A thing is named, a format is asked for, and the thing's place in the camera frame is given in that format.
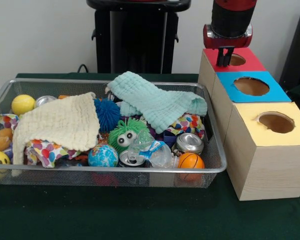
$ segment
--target black cable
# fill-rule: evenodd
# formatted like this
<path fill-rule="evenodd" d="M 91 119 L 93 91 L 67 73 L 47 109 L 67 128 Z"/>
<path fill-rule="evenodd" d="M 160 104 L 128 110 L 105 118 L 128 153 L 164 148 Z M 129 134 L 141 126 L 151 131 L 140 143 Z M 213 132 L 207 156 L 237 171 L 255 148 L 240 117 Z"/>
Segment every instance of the black cable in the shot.
<path fill-rule="evenodd" d="M 79 68 L 78 68 L 78 71 L 76 71 L 76 72 L 77 72 L 77 73 L 80 73 L 82 67 L 84 67 L 86 73 L 89 73 L 89 70 L 88 70 L 88 68 L 87 68 L 87 66 L 86 66 L 85 64 L 81 64 L 81 65 L 79 66 Z"/>

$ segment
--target light blue towel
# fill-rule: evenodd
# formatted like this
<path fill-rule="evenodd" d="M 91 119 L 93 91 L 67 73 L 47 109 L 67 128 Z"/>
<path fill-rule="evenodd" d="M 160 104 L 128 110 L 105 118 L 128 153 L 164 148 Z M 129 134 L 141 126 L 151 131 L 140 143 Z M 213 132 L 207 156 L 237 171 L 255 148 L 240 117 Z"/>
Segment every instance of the light blue towel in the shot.
<path fill-rule="evenodd" d="M 164 91 L 141 76 L 127 71 L 107 85 L 123 102 L 122 116 L 143 115 L 147 122 L 161 134 L 184 113 L 205 116 L 206 101 L 186 91 Z"/>

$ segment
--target wire mesh basket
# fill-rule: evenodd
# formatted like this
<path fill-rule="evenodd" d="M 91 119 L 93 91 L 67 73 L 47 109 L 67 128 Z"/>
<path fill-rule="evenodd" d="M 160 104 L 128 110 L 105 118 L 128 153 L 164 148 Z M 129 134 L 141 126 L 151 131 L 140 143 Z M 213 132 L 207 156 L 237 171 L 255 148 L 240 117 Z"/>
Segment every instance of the wire mesh basket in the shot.
<path fill-rule="evenodd" d="M 22 79 L 7 82 L 0 90 L 0 114 L 11 113 L 13 99 L 21 94 L 33 98 L 41 96 L 80 95 L 94 92 L 98 98 L 106 97 L 109 81 Z M 115 187 L 186 187 L 207 188 L 217 173 L 224 171 L 227 161 L 220 140 L 217 123 L 207 90 L 197 83 L 154 84 L 166 91 L 193 92 L 204 97 L 208 113 L 203 119 L 206 135 L 201 157 L 205 169 L 152 168 L 152 167 L 91 167 L 56 166 L 43 168 L 39 165 L 0 164 L 0 184 L 5 185 L 57 185 L 57 186 L 115 186 Z M 19 170 L 19 176 L 12 176 Z"/>

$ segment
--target green fuzzy toy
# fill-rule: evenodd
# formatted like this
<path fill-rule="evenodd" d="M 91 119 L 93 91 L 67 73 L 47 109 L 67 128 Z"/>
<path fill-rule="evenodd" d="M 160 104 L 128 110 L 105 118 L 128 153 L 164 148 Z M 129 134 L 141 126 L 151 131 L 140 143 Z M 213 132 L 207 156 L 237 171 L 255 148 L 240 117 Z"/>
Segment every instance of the green fuzzy toy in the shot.
<path fill-rule="evenodd" d="M 146 130 L 149 133 L 149 129 L 142 121 L 130 117 L 128 121 L 120 120 L 118 126 L 110 132 L 108 143 L 115 148 L 118 154 L 121 154 L 128 149 L 141 130 Z"/>

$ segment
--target box stack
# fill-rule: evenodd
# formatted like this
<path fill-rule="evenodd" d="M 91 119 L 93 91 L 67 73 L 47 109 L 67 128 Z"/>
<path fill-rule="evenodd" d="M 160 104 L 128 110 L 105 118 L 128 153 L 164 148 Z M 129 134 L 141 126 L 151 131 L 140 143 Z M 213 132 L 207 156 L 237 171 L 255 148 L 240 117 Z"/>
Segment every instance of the box stack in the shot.
<path fill-rule="evenodd" d="M 239 200 L 300 197 L 300 110 L 249 48 L 230 66 L 204 49 L 198 82 L 212 101 Z"/>

